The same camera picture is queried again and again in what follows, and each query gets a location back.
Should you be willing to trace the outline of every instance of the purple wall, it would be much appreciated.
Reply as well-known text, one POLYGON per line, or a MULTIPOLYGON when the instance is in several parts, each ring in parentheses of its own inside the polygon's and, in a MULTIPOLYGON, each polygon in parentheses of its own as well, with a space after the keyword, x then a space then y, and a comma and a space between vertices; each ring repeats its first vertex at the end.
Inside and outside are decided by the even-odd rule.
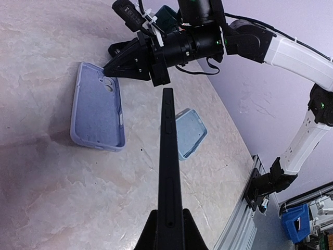
MULTIPOLYGON (((227 13, 259 19, 333 56, 332 1, 228 1, 227 13)), ((208 70, 206 62, 201 66, 208 70)), ((305 116, 313 83, 286 70, 225 56, 210 77, 251 154, 266 170, 289 145, 305 116)), ((333 130, 311 154, 280 202, 333 181, 333 130)))

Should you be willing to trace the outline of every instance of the cable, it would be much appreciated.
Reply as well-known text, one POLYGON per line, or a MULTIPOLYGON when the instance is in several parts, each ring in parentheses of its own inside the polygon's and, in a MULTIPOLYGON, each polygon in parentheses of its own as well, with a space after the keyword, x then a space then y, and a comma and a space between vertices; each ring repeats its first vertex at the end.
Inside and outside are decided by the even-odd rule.
POLYGON ((204 74, 206 76, 214 76, 218 73, 220 73, 220 69, 218 68, 218 66, 215 66, 213 64, 211 64, 209 61, 208 61, 209 57, 206 57, 206 61, 207 61, 207 64, 210 68, 212 69, 217 69, 217 72, 215 73, 208 73, 208 72, 191 72, 191 71, 187 71, 185 69, 182 69, 181 67, 179 67, 178 65, 176 65, 176 69, 183 72, 183 73, 187 73, 187 74, 194 74, 194 75, 197 75, 197 74, 204 74))
MULTIPOLYGON (((243 20, 246 20, 246 21, 249 21, 249 22, 253 22, 253 23, 259 24, 259 25, 261 25, 261 26, 263 26, 265 28, 268 28, 270 30, 273 30, 274 32, 277 32, 277 33, 285 36, 286 38, 288 38, 288 39, 290 39, 292 41, 295 41, 295 39, 293 37, 287 35, 286 33, 282 32, 282 31, 280 31, 278 29, 275 29, 273 26, 271 26, 271 25, 269 25, 269 24, 267 24, 265 22, 262 22, 262 21, 259 21, 259 20, 256 20, 256 19, 252 19, 252 18, 249 18, 249 17, 242 17, 242 16, 232 15, 232 14, 229 14, 229 13, 225 13, 225 16, 231 17, 231 18, 235 18, 235 19, 243 19, 243 20)), ((296 43, 298 43, 298 44, 300 44, 300 45, 302 45, 302 46, 304 46, 304 47, 312 50, 313 52, 315 52, 315 53, 319 54, 320 56, 324 57, 326 60, 331 61, 331 58, 329 56, 324 55, 323 53, 319 52, 315 48, 313 48, 313 47, 311 47, 311 46, 309 46, 309 45, 307 45, 307 44, 305 44, 305 43, 303 43, 301 41, 298 41, 298 40, 296 40, 296 43)))
MULTIPOLYGON (((144 5, 143 5, 143 3, 142 3, 142 0, 138 0, 138 1, 139 1, 140 12, 141 12, 142 15, 144 15, 144 14, 145 14, 145 9, 144 9, 144 5)), ((146 15, 145 18, 146 18, 149 22, 152 21, 152 19, 150 18, 149 15, 146 15)), ((158 27, 158 26, 156 25, 155 22, 152 22, 151 25, 154 26, 154 27, 155 27, 155 28, 161 33, 161 35, 162 35, 163 37, 167 37, 167 34, 166 34, 166 33, 165 33, 160 27, 158 27)))
POLYGON ((144 27, 141 27, 141 28, 140 28, 140 31, 141 31, 143 34, 147 35, 147 36, 150 36, 150 37, 154 37, 154 36, 155 36, 154 34, 152 34, 151 32, 149 32, 148 30, 146 30, 144 27))

